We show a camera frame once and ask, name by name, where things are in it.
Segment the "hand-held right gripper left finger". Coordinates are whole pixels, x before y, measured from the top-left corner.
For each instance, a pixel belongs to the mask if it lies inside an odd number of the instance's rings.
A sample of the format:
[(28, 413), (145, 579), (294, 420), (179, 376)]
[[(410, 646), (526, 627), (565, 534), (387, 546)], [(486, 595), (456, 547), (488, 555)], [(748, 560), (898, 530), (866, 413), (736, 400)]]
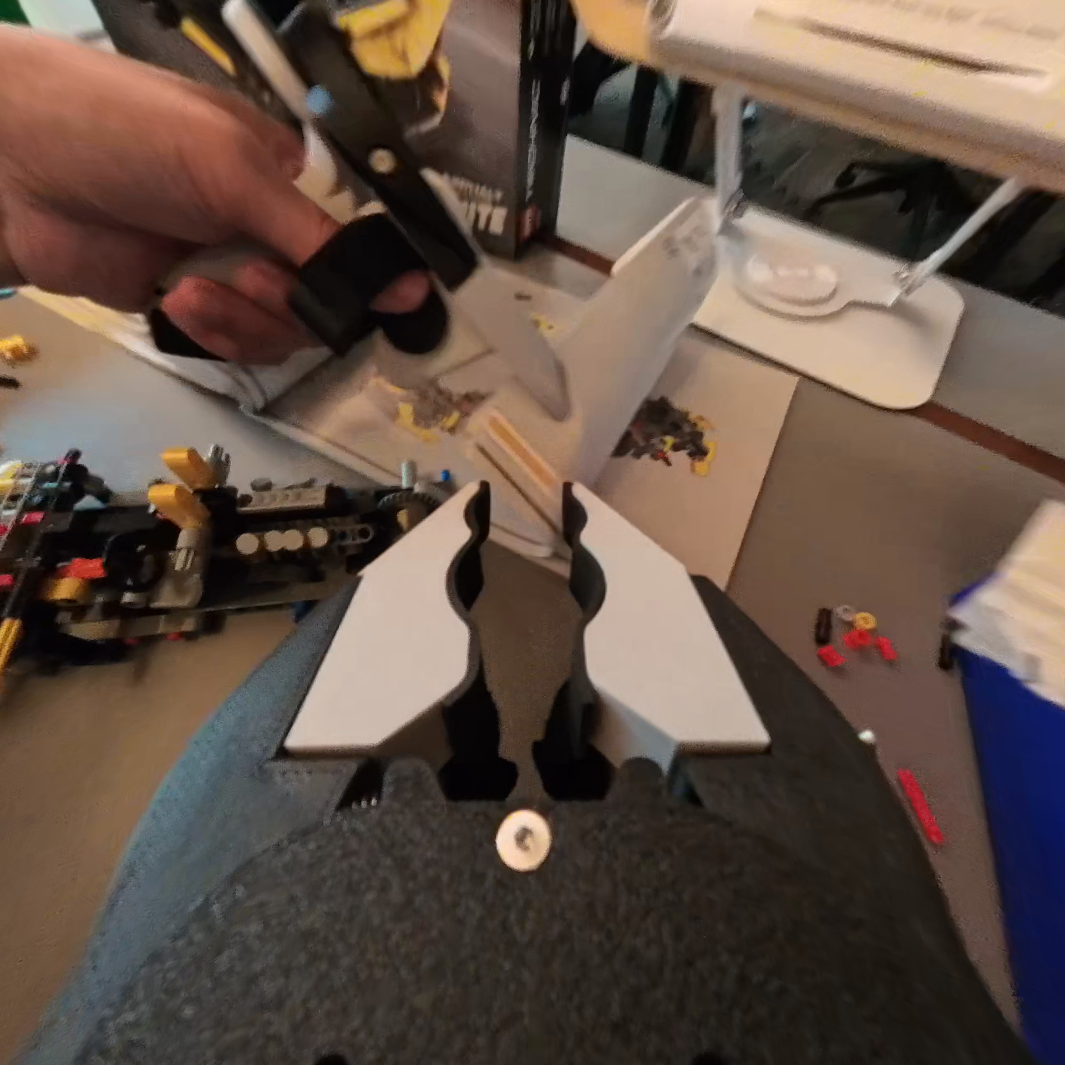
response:
[(513, 791), (518, 768), (499, 752), (472, 619), (490, 527), (490, 487), (471, 484), (366, 566), (286, 732), (286, 756), (417, 758), (453, 801)]

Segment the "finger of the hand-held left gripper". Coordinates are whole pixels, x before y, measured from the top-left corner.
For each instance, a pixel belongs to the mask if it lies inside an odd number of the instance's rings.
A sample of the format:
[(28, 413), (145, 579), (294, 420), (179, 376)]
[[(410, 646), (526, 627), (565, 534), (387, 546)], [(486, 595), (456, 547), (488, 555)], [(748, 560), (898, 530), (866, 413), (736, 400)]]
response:
[(521, 384), (551, 417), (570, 416), (566, 367), (537, 324), (531, 307), (466, 307), (464, 318), (488, 350), (470, 370), (472, 383), (485, 386), (489, 392), (507, 382)]
[(706, 300), (717, 271), (719, 211), (688, 198), (616, 262), (560, 343), (572, 403), (559, 464), (591, 486)]

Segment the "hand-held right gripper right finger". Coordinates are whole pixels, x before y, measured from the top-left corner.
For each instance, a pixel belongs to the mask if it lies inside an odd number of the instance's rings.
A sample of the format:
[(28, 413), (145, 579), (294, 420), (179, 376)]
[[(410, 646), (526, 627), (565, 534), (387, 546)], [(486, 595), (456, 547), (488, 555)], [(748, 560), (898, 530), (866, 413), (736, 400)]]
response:
[(586, 486), (566, 484), (561, 502), (579, 621), (532, 747), (548, 797), (601, 800), (630, 760), (669, 779), (691, 757), (768, 752), (769, 732), (685, 566)]

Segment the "lego car model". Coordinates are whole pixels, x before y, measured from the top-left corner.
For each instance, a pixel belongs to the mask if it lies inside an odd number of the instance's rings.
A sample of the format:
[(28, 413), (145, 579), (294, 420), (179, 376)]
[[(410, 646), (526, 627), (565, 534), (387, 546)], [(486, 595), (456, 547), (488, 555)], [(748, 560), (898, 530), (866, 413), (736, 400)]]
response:
[(407, 461), (393, 486), (261, 478), (240, 491), (220, 446), (170, 448), (162, 459), (169, 480), (121, 494), (81, 457), (73, 508), (49, 524), (51, 569), (9, 673), (120, 661), (243, 611), (293, 608), (300, 620), (456, 489), (449, 471), (423, 477)]

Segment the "black lego beam yellow axle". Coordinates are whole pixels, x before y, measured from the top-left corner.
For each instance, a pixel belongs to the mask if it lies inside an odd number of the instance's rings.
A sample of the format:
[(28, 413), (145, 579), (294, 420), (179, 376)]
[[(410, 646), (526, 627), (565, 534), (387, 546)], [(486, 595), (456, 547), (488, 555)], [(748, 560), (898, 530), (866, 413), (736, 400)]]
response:
[(73, 468), (79, 448), (58, 459), (9, 461), (2, 466), (1, 499), (1, 676), (7, 678), (27, 619), (54, 554), (46, 539), (53, 517), (73, 508)]

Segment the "printed lego set box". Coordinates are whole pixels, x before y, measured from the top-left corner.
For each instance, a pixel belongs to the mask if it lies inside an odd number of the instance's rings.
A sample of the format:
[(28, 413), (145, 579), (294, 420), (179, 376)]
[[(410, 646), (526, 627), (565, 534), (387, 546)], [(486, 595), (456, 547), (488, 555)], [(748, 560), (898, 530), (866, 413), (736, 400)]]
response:
[[(95, 1), (116, 49), (295, 122), (220, 1)], [(515, 259), (554, 230), (576, 16), (566, 1), (325, 2), (419, 159), (484, 249)]]

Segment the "lego instruction booklet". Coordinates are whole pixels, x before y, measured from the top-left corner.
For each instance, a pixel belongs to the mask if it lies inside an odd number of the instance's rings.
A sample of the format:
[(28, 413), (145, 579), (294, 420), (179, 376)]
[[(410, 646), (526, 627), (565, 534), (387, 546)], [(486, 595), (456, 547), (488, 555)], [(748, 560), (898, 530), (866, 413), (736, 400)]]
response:
[[(599, 290), (581, 300), (508, 266), (484, 266), (466, 307), (531, 307), (566, 367), (560, 343)], [(35, 286), (2, 300), (10, 334), (38, 355), (2, 366), (21, 380), (2, 398), (5, 460), (80, 448), (116, 490), (167, 475), (169, 447), (206, 455), (219, 444), (239, 488), (258, 476), (278, 486), (308, 476), (393, 486), (411, 460), (423, 477), (449, 471), (454, 491), (490, 484), (491, 535), (509, 550), (555, 569), (569, 552), (561, 486), (579, 482), (566, 481), (559, 464), (571, 413), (551, 417), (521, 384), (489, 392), (472, 383), (470, 370), (488, 350), (462, 309), (423, 367), (380, 332), (344, 357), (312, 347), (276, 366), (167, 356), (145, 316)], [(725, 585), (793, 392), (790, 374), (712, 353), (692, 321), (595, 482), (581, 485), (691, 573)]]

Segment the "cluster of mixed lego bushes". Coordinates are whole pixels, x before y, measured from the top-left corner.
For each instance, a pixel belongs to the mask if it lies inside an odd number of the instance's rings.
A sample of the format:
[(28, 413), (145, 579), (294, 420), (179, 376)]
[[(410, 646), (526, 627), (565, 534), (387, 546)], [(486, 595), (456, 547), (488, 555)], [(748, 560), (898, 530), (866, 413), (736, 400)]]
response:
[(898, 648), (882, 630), (875, 615), (850, 605), (819, 607), (813, 637), (818, 660), (830, 670), (869, 657), (892, 666), (899, 661)]

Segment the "long red lego pin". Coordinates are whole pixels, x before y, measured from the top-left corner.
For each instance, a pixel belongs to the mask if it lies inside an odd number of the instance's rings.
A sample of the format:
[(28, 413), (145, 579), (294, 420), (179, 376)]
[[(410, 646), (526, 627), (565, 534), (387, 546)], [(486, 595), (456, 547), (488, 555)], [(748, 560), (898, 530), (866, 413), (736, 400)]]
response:
[(939, 820), (936, 818), (929, 801), (927, 801), (925, 791), (920, 781), (910, 769), (905, 768), (898, 768), (896, 770), (896, 779), (900, 792), (903, 794), (907, 807), (910, 807), (912, 818), (915, 820), (922, 837), (925, 838), (925, 842), (932, 846), (943, 846), (946, 842), (946, 836), (939, 825)]

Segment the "person's left hand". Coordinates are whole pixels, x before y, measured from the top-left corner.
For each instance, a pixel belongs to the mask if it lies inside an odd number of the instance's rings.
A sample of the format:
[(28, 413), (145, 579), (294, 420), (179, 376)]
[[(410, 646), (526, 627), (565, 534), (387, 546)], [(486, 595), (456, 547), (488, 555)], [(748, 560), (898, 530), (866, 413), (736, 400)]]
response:
[(229, 282), (185, 276), (161, 298), (222, 360), (272, 364), (315, 345), (288, 297), (339, 230), (304, 196), (300, 136), (242, 98), (40, 34), (1, 32), (2, 286), (147, 311), (179, 264), (261, 248)]

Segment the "white folding stand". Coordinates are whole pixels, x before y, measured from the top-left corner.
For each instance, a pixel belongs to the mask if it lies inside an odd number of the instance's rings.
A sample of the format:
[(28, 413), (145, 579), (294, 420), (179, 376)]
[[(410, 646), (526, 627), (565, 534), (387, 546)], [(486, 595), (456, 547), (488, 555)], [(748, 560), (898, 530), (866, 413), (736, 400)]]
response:
[(872, 406), (925, 405), (964, 312), (936, 276), (1023, 184), (1001, 182), (939, 248), (904, 263), (748, 206), (744, 105), (736, 83), (712, 91), (718, 273), (693, 324)]

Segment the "blue plastic bin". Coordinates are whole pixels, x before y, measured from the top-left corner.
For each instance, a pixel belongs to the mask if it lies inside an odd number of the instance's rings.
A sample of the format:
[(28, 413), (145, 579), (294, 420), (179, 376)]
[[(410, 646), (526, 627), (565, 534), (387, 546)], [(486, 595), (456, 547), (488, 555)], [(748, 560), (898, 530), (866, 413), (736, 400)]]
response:
[(1064, 1062), (1064, 712), (966, 623), (981, 590), (950, 603), (960, 671), (1021, 1032), (1041, 1063)]

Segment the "printed instruction sheet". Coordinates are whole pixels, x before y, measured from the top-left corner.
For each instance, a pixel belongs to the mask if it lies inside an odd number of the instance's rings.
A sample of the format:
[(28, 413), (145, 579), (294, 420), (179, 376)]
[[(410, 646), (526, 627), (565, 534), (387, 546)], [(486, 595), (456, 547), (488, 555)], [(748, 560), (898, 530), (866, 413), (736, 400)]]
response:
[(1056, 1), (758, 2), (756, 15), (910, 58), (980, 73), (1063, 73), (1064, 3)]

